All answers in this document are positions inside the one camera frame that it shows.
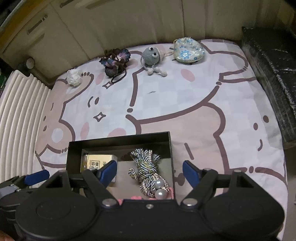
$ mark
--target shell-shaped pouch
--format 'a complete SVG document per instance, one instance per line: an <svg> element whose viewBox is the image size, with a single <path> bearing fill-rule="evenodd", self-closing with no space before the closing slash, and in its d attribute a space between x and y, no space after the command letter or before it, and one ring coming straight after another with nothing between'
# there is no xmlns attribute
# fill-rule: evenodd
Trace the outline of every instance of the shell-shaped pouch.
<svg viewBox="0 0 296 241"><path fill-rule="evenodd" d="M192 38L180 38L174 41L174 58L180 62L193 63L205 56L205 50Z"/></svg>

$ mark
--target white ridged panel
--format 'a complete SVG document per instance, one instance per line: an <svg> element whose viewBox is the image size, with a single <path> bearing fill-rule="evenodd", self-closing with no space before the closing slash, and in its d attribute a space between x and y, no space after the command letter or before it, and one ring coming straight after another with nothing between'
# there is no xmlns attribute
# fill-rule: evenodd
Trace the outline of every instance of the white ridged panel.
<svg viewBox="0 0 296 241"><path fill-rule="evenodd" d="M14 71L0 101L0 182L32 173L42 111L50 89Z"/></svg>

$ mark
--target cream-colored small box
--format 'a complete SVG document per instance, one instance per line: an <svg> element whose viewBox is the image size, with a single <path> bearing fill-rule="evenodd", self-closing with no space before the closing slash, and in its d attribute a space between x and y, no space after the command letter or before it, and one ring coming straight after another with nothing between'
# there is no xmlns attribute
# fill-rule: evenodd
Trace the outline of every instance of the cream-colored small box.
<svg viewBox="0 0 296 241"><path fill-rule="evenodd" d="M117 156L115 155L101 155L101 154L85 154L83 161L81 162L81 172L86 169L100 169L110 161L116 161ZM112 179L112 183L116 181L116 176Z"/></svg>

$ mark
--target floor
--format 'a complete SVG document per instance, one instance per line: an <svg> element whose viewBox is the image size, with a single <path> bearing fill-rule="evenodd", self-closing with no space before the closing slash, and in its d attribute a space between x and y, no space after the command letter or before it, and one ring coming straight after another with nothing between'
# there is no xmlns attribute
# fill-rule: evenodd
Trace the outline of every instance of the floor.
<svg viewBox="0 0 296 241"><path fill-rule="evenodd" d="M288 212L283 241L296 241L296 147L285 150L288 178Z"/></svg>

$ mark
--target plastic wrap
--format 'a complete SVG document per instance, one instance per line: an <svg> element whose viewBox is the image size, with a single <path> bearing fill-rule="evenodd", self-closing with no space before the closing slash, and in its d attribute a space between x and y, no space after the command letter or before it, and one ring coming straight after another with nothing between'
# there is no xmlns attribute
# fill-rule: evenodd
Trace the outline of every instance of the plastic wrap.
<svg viewBox="0 0 296 241"><path fill-rule="evenodd" d="M296 143L296 39L285 31L243 27L242 50L265 90L284 147Z"/></svg>

